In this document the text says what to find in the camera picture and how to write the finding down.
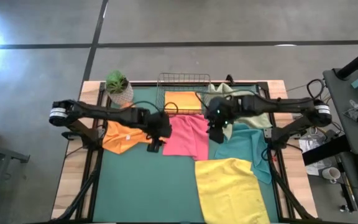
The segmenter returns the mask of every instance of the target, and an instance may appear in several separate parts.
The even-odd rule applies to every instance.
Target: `potted plant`
[[[121,106],[134,99],[131,84],[119,70],[114,70],[107,76],[106,91],[111,101]]]

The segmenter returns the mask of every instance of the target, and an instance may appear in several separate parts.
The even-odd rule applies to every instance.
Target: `succulent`
[[[111,93],[122,93],[128,87],[128,80],[119,70],[112,71],[106,79],[106,90]]]

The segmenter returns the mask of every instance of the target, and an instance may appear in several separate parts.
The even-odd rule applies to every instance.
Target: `orange cloth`
[[[178,106],[179,112],[191,110],[193,113],[201,113],[201,102],[193,91],[166,91],[165,104],[172,102]],[[174,104],[165,107],[167,113],[176,113],[177,107]]]
[[[103,148],[121,154],[139,142],[151,143],[152,140],[146,139],[146,134],[138,128],[128,128],[118,122],[108,121]]]

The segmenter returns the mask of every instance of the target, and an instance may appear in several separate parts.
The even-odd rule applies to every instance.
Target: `white pot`
[[[127,88],[122,93],[109,93],[108,95],[111,101],[118,105],[124,105],[126,103],[131,103],[134,99],[134,90],[130,83],[128,83]]]

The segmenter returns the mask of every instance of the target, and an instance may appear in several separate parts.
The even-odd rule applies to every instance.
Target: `pink cloth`
[[[169,122],[172,134],[163,147],[164,156],[191,156],[195,161],[208,160],[208,121],[202,115],[176,115]]]

